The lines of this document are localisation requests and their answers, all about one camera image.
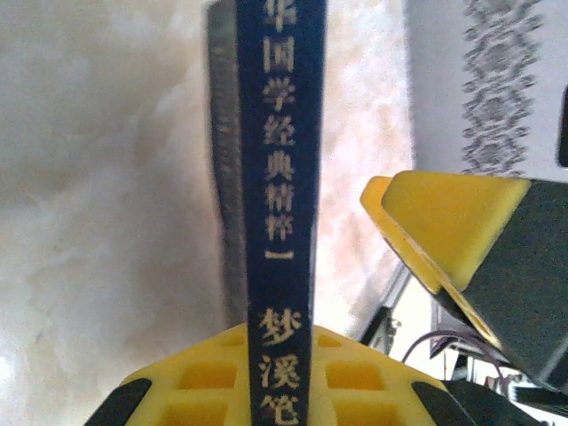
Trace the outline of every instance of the book spine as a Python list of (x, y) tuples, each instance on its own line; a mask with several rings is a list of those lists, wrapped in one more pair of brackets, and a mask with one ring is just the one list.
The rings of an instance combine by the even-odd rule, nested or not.
[(307, 425), (325, 0), (236, 0), (252, 424)]
[(222, 222), (222, 274), (228, 326), (246, 319), (241, 129), (234, 0), (208, 8), (210, 139)]

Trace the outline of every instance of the yellow plastic piece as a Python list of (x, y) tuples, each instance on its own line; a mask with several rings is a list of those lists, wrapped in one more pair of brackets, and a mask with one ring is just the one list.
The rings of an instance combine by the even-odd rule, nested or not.
[(531, 182), (524, 179), (404, 171), (374, 177), (361, 203), (431, 293), (444, 288), (489, 342), (501, 343), (461, 291), (499, 238)]
[[(435, 426), (413, 382), (444, 385), (314, 327), (310, 426)], [(127, 426), (249, 426), (247, 329), (240, 325), (129, 376), (152, 387)]]

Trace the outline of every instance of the white fluffy rug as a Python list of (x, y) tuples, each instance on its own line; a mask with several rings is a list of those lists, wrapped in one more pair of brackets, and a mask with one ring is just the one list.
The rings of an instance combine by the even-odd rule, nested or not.
[[(82, 424), (221, 331), (203, 3), (0, 2), (0, 425)], [(356, 335), (394, 257), (359, 206), (411, 163), (399, 0), (331, 0), (316, 321)]]

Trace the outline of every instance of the wire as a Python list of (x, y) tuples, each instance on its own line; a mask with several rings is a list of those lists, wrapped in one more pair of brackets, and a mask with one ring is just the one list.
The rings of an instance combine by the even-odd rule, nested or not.
[(467, 343), (474, 345), (476, 348), (478, 348), (485, 355), (485, 357), (489, 360), (489, 362), (491, 362), (493, 364), (493, 366), (497, 370), (497, 375), (499, 376), (499, 381), (501, 383), (501, 386), (505, 383), (505, 378), (503, 377), (503, 374), (501, 373), (501, 370), (499, 369), (499, 361), (491, 354), (489, 346), (486, 345), (483, 342), (478, 341), (478, 339), (475, 336), (469, 335), (467, 333), (462, 333), (462, 332), (459, 332), (459, 331), (437, 330), (437, 331), (432, 331), (430, 333), (427, 333), (427, 334), (423, 335), (422, 337), (419, 337), (416, 340), (416, 342), (412, 343), (410, 348), (408, 348), (408, 351), (406, 351), (405, 356), (402, 357), (402, 363), (406, 364), (408, 357), (410, 357), (410, 354), (414, 351), (414, 349), (416, 349), (416, 346), (418, 346), (420, 343), (425, 342), (427, 340), (430, 340), (434, 337), (455, 337), (457, 339), (463, 340), (464, 342), (467, 342)]

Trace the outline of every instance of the decorative pattern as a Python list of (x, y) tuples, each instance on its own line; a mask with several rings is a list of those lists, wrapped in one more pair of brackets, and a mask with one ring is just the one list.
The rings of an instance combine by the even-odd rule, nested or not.
[(533, 7), (540, 0), (466, 0), (465, 16), (472, 26), (465, 32), (470, 44), (464, 70), (470, 80), (463, 85), (469, 101), (463, 118), (469, 143), (462, 159), (466, 174), (519, 177), (526, 160), (523, 143), (530, 129), (523, 125), (533, 113), (528, 89), (537, 81), (530, 65), (538, 60), (539, 44), (532, 40), (543, 17)]

